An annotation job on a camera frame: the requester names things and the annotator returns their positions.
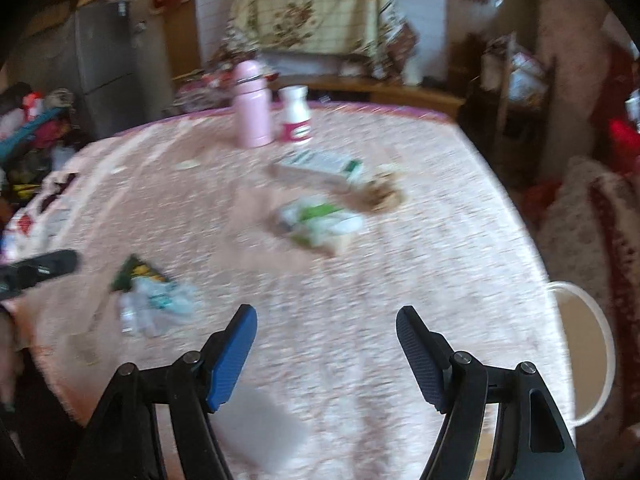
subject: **blue gripper pad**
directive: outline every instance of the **blue gripper pad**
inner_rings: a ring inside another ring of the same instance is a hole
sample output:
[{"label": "blue gripper pad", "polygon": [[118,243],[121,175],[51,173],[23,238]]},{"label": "blue gripper pad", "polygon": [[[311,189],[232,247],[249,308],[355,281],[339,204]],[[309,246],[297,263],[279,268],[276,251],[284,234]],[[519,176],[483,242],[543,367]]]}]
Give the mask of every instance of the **blue gripper pad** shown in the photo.
[{"label": "blue gripper pad", "polygon": [[[255,309],[250,305],[243,305],[241,308],[244,309],[241,319],[238,322],[233,319],[225,330],[226,344],[211,371],[207,404],[214,412],[231,397],[258,330]],[[228,333],[232,324],[233,332]]]},{"label": "blue gripper pad", "polygon": [[438,363],[438,356],[433,355],[436,343],[412,306],[398,311],[396,333],[424,400],[443,413],[445,364]]}]

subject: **bottle label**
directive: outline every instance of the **bottle label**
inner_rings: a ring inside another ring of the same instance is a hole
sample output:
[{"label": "bottle label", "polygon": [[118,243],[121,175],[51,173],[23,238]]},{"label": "bottle label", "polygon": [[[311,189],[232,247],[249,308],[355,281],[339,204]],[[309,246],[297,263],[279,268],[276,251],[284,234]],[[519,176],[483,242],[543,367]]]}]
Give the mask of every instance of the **bottle label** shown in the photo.
[{"label": "bottle label", "polygon": [[311,137],[311,121],[306,120],[301,123],[283,124],[282,140],[284,142],[300,142]]}]

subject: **crumpled plastic bag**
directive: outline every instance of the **crumpled plastic bag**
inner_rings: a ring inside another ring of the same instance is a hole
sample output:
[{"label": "crumpled plastic bag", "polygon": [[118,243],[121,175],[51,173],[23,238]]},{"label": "crumpled plastic bag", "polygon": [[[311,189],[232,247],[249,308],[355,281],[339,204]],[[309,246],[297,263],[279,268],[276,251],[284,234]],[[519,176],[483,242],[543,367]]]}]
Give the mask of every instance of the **crumpled plastic bag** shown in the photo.
[{"label": "crumpled plastic bag", "polygon": [[194,287],[146,277],[131,283],[131,291],[120,296],[123,332],[157,337],[190,321],[197,303]]},{"label": "crumpled plastic bag", "polygon": [[364,217],[330,203],[324,196],[302,197],[277,212],[278,227],[302,246],[331,256],[343,254],[363,229]]}]

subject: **pink thermos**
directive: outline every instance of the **pink thermos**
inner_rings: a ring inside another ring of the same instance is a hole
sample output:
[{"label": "pink thermos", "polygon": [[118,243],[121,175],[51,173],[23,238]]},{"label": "pink thermos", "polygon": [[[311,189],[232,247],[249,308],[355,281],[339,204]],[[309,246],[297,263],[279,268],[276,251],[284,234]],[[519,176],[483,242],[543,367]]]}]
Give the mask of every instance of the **pink thermos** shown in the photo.
[{"label": "pink thermos", "polygon": [[236,136],[242,148],[256,148],[273,141],[271,90],[258,62],[243,61],[234,71],[236,96],[233,108]]}]

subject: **tablecloth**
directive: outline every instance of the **tablecloth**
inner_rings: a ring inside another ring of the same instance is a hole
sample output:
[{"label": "tablecloth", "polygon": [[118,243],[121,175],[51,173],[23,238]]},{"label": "tablecloth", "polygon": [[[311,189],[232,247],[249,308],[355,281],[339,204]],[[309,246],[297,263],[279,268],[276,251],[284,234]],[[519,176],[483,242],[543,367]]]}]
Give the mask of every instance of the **tablecloth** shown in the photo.
[{"label": "tablecloth", "polygon": [[[290,146],[236,148],[229,110],[148,124],[68,163],[65,171],[79,176],[67,190],[70,219],[51,248],[78,250],[82,267],[30,291],[18,316],[66,409],[86,422],[117,365],[168,364],[250,303],[258,333],[240,380],[311,429],[278,478],[414,480],[442,416],[424,402],[396,339],[396,312],[412,304],[454,349],[485,364],[534,362],[571,426],[570,364],[545,270],[506,192],[460,129],[434,112],[355,104],[316,107],[312,126],[311,148],[357,156],[367,171],[396,163],[408,201],[367,216],[347,255],[282,267],[270,262],[287,261],[293,249],[266,227],[270,199],[261,193],[276,185],[270,163]],[[200,165],[177,169],[185,160]],[[248,196],[265,200],[264,214],[235,218]],[[88,366],[66,336],[88,326],[131,253],[196,286],[200,306],[187,326],[149,339],[121,334],[110,301],[97,332],[100,362]],[[233,253],[248,256],[221,256]],[[180,478],[166,410],[159,420],[170,478]],[[228,458],[238,478],[250,471]]]}]

